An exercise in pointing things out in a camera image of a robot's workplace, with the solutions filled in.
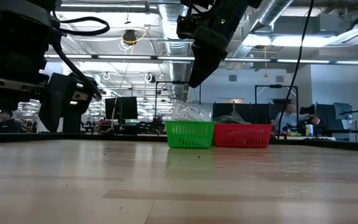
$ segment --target clear plastic bag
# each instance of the clear plastic bag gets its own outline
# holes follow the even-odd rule
[[[172,121],[211,121],[212,108],[193,103],[175,102],[173,104]]]
[[[220,116],[212,119],[212,121],[220,124],[251,124],[249,122],[244,121],[242,117],[236,111],[233,111],[229,115]]]

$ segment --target fluorescent light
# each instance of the fluorescent light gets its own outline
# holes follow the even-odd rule
[[[304,47],[322,47],[328,43],[327,37],[306,36],[303,40]],[[299,47],[301,45],[300,35],[279,35],[274,37],[272,45],[282,47]]]
[[[227,58],[224,62],[271,62],[271,59],[266,58]]]
[[[61,7],[121,7],[121,8],[142,8],[142,5],[128,5],[128,4],[62,4]],[[150,6],[151,9],[156,9],[156,6]]]
[[[266,36],[262,36],[262,35],[249,34],[244,39],[242,44],[249,45],[249,46],[256,46],[256,45],[268,46],[268,45],[272,44],[272,41],[270,40],[270,37],[266,37]]]
[[[194,61],[194,57],[176,57],[176,56],[159,56],[157,57],[158,60],[184,60],[184,61]]]
[[[66,55],[68,58],[92,58],[92,55]]]
[[[278,59],[278,63],[297,63],[297,59]],[[300,60],[300,63],[317,63],[317,64],[324,64],[330,63],[329,60]]]
[[[358,65],[356,61],[337,61],[337,65]]]
[[[60,58],[59,55],[55,54],[45,54],[46,58]],[[92,55],[66,55],[68,58],[92,58]]]
[[[150,60],[150,56],[125,56],[125,55],[99,55],[100,59],[139,59],[139,60]]]
[[[330,63],[329,60],[301,60],[301,63]]]
[[[357,36],[358,36],[358,29],[352,29],[352,30],[349,30],[341,35],[336,36],[336,37],[330,37],[328,39],[327,45],[344,44],[347,41],[349,41]]]
[[[60,58],[59,55],[52,55],[52,54],[46,54],[45,57],[46,58]]]

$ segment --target wooden table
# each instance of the wooden table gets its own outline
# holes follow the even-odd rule
[[[0,144],[0,223],[358,223],[358,152]]]
[[[304,140],[304,139],[316,139],[316,137],[310,137],[310,136],[287,136],[287,140]],[[336,138],[334,138],[334,137],[318,137],[318,139],[336,141]]]

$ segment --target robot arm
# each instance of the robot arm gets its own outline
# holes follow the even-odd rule
[[[207,79],[226,58],[230,43],[248,6],[258,8],[262,0],[180,0],[189,7],[185,17],[179,16],[177,34],[181,39],[194,39],[195,62],[189,86],[195,88]],[[194,5],[211,9],[201,12]]]
[[[66,31],[51,16],[57,0],[0,0],[0,110],[16,110],[18,102],[40,100],[39,118],[45,127],[56,131],[66,110],[84,113],[94,97],[101,99],[96,82],[86,77],[62,51],[61,38]],[[106,27],[84,35],[98,35],[109,30],[107,22],[94,17]],[[73,71],[69,76],[41,74],[49,45]]]

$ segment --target green basket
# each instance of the green basket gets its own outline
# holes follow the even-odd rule
[[[211,147],[214,122],[167,121],[168,145],[172,148]]]

